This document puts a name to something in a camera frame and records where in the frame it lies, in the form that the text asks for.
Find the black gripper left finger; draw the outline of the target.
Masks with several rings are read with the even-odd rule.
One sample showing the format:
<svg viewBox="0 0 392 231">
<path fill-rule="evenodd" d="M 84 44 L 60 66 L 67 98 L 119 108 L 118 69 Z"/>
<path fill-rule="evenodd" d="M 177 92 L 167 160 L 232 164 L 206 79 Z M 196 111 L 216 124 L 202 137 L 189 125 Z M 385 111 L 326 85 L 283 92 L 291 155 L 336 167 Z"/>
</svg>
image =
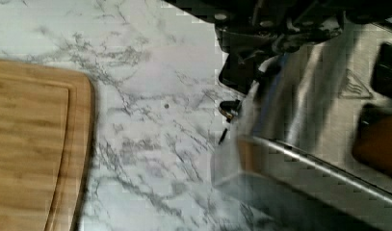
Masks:
<svg viewBox="0 0 392 231">
<path fill-rule="evenodd" d="M 218 9 L 213 13 L 220 49 L 238 62 L 265 60 L 274 55 L 278 37 L 279 9 Z"/>
</svg>

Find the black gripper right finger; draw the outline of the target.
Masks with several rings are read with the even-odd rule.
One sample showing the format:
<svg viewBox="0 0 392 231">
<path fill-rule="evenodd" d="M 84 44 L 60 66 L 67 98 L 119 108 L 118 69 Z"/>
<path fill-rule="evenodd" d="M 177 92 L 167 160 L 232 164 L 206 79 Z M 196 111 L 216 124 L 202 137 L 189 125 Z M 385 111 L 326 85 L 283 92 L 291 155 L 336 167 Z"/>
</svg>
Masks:
<svg viewBox="0 0 392 231">
<path fill-rule="evenodd" d="M 294 53 L 306 44 L 319 44 L 334 39 L 344 30 L 344 15 L 329 16 L 320 23 L 313 20 L 294 25 L 292 18 L 286 20 L 286 29 L 274 41 L 275 53 Z"/>
</svg>

